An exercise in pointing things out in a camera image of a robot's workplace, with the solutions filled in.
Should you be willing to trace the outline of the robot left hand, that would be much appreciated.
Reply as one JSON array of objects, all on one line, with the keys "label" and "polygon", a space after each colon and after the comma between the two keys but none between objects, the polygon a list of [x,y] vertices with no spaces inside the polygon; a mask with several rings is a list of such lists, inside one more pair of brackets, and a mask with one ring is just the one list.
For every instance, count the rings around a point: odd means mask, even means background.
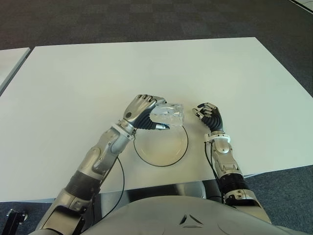
[{"label": "robot left hand", "polygon": [[135,129],[169,130],[170,127],[168,125],[154,122],[150,119],[151,111],[157,105],[165,103],[167,101],[163,97],[139,94],[126,108],[123,119]]}]

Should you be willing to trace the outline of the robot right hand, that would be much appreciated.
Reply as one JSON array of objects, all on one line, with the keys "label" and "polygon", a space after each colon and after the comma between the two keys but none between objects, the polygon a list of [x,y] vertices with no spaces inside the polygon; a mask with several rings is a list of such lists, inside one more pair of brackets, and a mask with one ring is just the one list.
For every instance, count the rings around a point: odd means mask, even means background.
[{"label": "robot right hand", "polygon": [[196,108],[193,108],[192,111],[194,115],[210,129],[211,132],[224,131],[222,116],[218,107],[214,104],[209,102],[202,103]]}]

